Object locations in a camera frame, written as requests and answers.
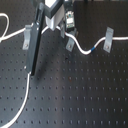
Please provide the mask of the short gripper finger with circuit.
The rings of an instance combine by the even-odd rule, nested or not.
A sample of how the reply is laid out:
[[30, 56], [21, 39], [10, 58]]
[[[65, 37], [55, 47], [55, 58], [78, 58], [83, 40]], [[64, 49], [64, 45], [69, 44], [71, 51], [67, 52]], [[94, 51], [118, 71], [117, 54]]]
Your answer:
[[70, 32], [75, 27], [75, 21], [74, 21], [74, 12], [73, 11], [67, 11], [65, 13], [65, 23], [66, 23], [66, 31]]

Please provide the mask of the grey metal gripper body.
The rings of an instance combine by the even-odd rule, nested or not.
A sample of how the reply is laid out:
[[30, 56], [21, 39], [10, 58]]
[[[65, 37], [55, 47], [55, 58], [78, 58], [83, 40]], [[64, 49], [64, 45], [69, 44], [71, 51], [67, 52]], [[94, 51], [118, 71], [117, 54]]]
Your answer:
[[47, 26], [51, 30], [55, 30], [61, 21], [64, 21], [65, 23], [65, 13], [67, 11], [73, 11], [74, 0], [41, 0], [41, 3], [44, 6], [44, 15]]

